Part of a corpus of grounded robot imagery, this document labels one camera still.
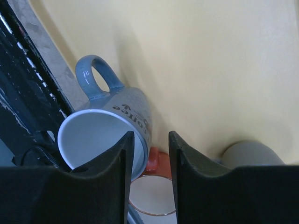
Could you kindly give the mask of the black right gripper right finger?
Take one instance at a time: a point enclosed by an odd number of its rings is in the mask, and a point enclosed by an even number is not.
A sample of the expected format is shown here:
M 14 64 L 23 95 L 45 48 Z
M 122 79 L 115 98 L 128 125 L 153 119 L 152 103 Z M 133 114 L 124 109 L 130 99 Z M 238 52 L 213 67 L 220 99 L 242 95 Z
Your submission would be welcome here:
M 298 223 L 298 166 L 229 169 L 175 131 L 169 132 L 168 141 L 179 224 Z

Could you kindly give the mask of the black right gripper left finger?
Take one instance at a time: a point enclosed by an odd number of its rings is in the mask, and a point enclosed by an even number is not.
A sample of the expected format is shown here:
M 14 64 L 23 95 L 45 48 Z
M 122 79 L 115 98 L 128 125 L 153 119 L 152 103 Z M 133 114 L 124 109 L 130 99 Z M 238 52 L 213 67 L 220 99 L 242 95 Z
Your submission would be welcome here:
M 50 166 L 0 169 L 3 224 L 124 224 L 134 132 L 67 173 Z

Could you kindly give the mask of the small grey cup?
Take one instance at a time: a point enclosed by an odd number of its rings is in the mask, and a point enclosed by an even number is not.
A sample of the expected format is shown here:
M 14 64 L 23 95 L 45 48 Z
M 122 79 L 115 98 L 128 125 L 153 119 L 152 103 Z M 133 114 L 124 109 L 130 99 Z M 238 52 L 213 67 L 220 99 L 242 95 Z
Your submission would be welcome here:
M 241 166 L 277 166 L 285 164 L 270 147 L 253 140 L 239 141 L 228 147 L 219 163 L 230 169 Z

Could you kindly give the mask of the black aluminium robot base frame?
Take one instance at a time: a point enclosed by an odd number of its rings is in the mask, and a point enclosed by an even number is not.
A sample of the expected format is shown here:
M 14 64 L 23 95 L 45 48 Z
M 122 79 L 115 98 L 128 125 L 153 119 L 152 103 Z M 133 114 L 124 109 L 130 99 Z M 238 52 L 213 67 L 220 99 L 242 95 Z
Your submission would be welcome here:
M 16 166 L 66 172 L 57 143 L 72 108 L 6 0 L 0 3 L 0 138 Z

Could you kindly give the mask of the grey blue mug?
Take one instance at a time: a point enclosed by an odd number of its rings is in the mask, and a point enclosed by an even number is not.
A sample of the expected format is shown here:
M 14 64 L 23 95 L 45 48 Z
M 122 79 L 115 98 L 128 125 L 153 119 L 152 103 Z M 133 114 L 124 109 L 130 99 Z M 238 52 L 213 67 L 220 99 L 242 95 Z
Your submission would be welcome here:
M 151 112 L 145 94 L 138 88 L 126 87 L 97 55 L 79 59 L 75 73 L 88 101 L 59 128 L 57 142 L 62 158 L 71 169 L 76 169 L 133 131 L 131 179 L 137 179 L 146 167 L 152 139 Z

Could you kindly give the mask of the small orange cup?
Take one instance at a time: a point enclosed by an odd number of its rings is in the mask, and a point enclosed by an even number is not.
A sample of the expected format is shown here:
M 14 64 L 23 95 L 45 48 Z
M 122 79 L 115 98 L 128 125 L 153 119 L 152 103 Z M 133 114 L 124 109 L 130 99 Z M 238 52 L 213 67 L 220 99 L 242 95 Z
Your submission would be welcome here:
M 131 182 L 130 205 L 137 211 L 155 217 L 176 212 L 170 157 L 152 147 L 142 174 Z

